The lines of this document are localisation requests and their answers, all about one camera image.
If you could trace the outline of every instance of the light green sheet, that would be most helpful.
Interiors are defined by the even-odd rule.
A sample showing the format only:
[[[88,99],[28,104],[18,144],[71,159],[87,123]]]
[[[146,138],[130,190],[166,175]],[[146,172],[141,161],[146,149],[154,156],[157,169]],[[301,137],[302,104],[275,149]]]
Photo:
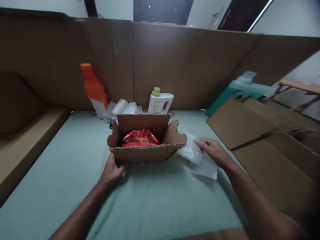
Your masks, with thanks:
[[[173,111],[171,119],[219,140],[202,111]],[[98,181],[111,131],[94,113],[73,112],[0,209],[0,239],[48,239]],[[131,166],[87,239],[172,239],[246,224],[224,171],[215,181],[192,175],[189,163],[174,154]]]

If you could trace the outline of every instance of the wooden table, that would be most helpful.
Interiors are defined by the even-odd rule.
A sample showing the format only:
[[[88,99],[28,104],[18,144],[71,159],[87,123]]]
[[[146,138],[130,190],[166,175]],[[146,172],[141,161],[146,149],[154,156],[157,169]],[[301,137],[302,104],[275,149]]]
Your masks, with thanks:
[[[297,111],[297,112],[301,112],[304,109],[306,109],[307,107],[309,107],[310,105],[312,105],[313,103],[317,102],[320,100],[320,85],[318,84],[304,84],[302,82],[297,82],[297,81],[292,81],[292,80],[288,80],[288,79],[281,79],[279,81],[279,87],[277,88],[277,90],[274,92],[273,95],[266,97],[264,99],[262,99],[262,101],[268,100],[268,99],[273,99],[275,96],[277,96],[280,93],[283,93],[291,88],[296,88],[296,89],[300,89],[303,91],[306,91],[306,95],[315,95],[316,97],[313,98],[311,101],[304,103],[294,109],[292,109],[293,111]]]

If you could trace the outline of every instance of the bubble wrap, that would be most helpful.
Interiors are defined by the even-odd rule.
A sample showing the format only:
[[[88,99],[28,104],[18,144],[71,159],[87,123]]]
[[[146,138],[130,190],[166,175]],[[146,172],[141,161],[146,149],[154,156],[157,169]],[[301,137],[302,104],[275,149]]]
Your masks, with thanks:
[[[116,105],[116,103],[110,101],[106,111],[103,114],[103,120],[105,120],[107,122],[112,122],[113,119],[117,118],[116,115],[112,114],[112,110],[113,110],[115,105]]]
[[[137,107],[137,113],[136,114],[143,114],[142,106]]]
[[[136,102],[128,103],[122,110],[121,114],[137,114],[137,104]]]
[[[119,102],[114,106],[112,110],[112,114],[117,115],[122,112],[122,110],[126,107],[127,101],[124,99],[120,99]]]
[[[208,156],[207,153],[202,153],[198,145],[194,142],[194,140],[199,139],[199,137],[192,135],[185,129],[182,129],[180,133],[187,136],[187,143],[177,151],[177,154],[191,161],[191,173],[217,180],[217,164]]]

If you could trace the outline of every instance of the dark door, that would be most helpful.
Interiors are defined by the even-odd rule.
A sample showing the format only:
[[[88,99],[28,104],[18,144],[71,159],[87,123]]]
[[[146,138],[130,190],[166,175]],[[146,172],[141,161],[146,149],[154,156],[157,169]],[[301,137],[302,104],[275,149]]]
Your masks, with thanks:
[[[133,20],[186,25],[193,0],[134,0]]]
[[[246,32],[269,0],[232,0],[218,29]]]

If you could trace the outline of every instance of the hand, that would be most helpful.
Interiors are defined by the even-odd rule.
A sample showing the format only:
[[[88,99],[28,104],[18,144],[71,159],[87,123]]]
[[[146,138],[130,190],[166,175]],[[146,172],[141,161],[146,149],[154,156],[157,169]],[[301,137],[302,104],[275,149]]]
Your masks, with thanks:
[[[218,141],[202,137],[199,140],[196,139],[194,142],[201,150],[206,151],[222,169],[234,163],[233,159]]]
[[[109,157],[106,161],[106,165],[104,166],[102,175],[98,184],[101,184],[103,187],[111,187],[114,183],[116,183],[122,174],[127,170],[128,165],[122,164],[119,168],[114,162],[113,153],[109,154]]]

